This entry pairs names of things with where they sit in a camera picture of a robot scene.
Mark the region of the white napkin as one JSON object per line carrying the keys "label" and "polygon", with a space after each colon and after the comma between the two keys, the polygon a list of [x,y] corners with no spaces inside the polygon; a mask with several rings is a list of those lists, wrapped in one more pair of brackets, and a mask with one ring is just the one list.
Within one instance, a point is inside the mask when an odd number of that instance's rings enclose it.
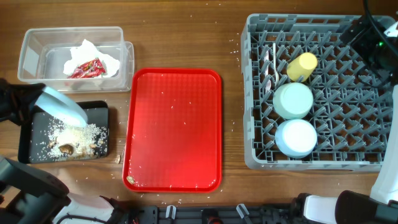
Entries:
{"label": "white napkin", "polygon": [[69,76],[73,71],[85,62],[99,58],[106,70],[105,74],[102,74],[95,78],[109,78],[117,74],[121,62],[118,59],[100,52],[93,43],[88,40],[84,40],[79,47],[72,47],[70,49],[71,59],[66,61],[63,66],[63,73]]}

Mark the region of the green bowl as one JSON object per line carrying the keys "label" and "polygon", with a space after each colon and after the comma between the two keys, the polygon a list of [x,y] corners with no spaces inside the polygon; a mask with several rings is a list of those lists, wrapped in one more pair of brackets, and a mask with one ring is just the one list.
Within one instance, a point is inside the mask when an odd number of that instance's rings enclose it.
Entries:
{"label": "green bowl", "polygon": [[275,91],[273,107],[284,119],[302,119],[312,108],[313,93],[302,83],[284,84]]}

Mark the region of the white plastic spoon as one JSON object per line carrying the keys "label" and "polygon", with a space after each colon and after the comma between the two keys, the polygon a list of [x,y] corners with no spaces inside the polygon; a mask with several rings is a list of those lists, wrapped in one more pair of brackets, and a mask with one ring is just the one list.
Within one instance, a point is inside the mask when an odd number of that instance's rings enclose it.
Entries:
{"label": "white plastic spoon", "polygon": [[276,57],[276,53],[277,53],[277,51],[276,51],[276,43],[274,42],[273,44],[272,44],[272,53],[273,53],[273,71],[274,71],[274,76],[275,76],[275,89],[277,89],[277,84],[278,84],[278,82],[279,82],[279,74],[278,74],[278,72],[277,72],[277,57]]}

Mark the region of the large light blue plate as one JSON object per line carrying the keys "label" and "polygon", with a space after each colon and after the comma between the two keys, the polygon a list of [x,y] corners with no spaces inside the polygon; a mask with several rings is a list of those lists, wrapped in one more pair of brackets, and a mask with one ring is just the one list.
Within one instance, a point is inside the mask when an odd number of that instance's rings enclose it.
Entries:
{"label": "large light blue plate", "polygon": [[35,105],[70,126],[84,128],[88,124],[88,116],[81,106],[49,86],[43,88]]}

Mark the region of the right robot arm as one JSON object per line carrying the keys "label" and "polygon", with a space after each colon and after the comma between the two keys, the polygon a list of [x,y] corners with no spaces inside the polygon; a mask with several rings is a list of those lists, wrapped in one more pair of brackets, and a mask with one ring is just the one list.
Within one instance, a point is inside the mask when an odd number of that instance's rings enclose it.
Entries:
{"label": "right robot arm", "polygon": [[397,38],[396,28],[397,24],[394,24],[382,30],[369,9],[365,9],[365,15],[342,36],[342,41],[350,44],[363,59],[374,55],[375,59],[366,62],[370,68],[376,64],[391,72],[387,81],[393,86],[392,126],[383,165],[371,194],[367,196],[350,190],[343,191],[337,198],[299,194],[290,204],[289,223],[397,223],[397,63],[378,56],[377,46],[369,50],[362,46],[366,38],[371,38],[367,31],[372,29],[397,57],[397,47],[389,41],[392,37]]}

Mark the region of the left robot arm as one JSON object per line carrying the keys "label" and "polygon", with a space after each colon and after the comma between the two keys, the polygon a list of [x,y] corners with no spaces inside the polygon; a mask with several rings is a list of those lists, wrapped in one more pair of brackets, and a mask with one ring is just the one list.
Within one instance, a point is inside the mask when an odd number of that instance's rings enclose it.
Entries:
{"label": "left robot arm", "polygon": [[[25,125],[35,107],[74,126],[88,123],[80,106],[46,84],[14,85],[1,79],[1,121]],[[10,187],[19,193],[1,208],[1,223],[127,222],[128,212],[117,200],[72,194],[54,175],[2,156],[1,193]]]}

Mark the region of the yellow cup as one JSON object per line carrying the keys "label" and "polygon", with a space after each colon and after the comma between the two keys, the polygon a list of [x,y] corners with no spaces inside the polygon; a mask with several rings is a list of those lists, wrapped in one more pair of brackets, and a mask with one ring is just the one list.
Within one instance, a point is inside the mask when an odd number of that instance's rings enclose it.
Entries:
{"label": "yellow cup", "polygon": [[304,82],[313,73],[317,65],[318,59],[316,56],[313,53],[306,52],[289,63],[287,75],[295,82],[298,82],[302,77],[301,82]]}

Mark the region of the small light blue bowl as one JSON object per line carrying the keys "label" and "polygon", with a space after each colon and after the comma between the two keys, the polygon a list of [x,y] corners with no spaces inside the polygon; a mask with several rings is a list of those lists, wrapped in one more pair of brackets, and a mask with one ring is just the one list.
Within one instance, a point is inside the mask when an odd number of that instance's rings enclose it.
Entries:
{"label": "small light blue bowl", "polygon": [[314,150],[317,144],[317,132],[308,121],[287,120],[278,126],[275,143],[286,156],[303,158]]}

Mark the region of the white plastic fork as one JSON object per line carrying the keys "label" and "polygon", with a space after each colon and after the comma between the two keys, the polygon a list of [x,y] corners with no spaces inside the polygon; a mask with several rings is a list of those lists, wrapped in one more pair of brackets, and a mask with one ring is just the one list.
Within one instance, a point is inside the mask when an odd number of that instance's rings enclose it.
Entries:
{"label": "white plastic fork", "polygon": [[267,83],[266,83],[266,93],[269,92],[271,90],[271,79],[269,78],[269,53],[266,52],[265,56],[264,56],[264,65],[265,65],[265,70],[264,70],[264,74],[265,77],[268,78]]}

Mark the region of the red candy wrapper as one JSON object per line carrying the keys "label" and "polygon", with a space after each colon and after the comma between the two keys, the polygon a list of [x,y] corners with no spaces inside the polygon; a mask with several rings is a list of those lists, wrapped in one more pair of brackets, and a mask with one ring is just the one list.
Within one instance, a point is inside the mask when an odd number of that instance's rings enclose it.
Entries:
{"label": "red candy wrapper", "polygon": [[106,70],[99,58],[95,58],[89,62],[85,62],[78,66],[69,78],[95,78],[102,74],[105,74]]}

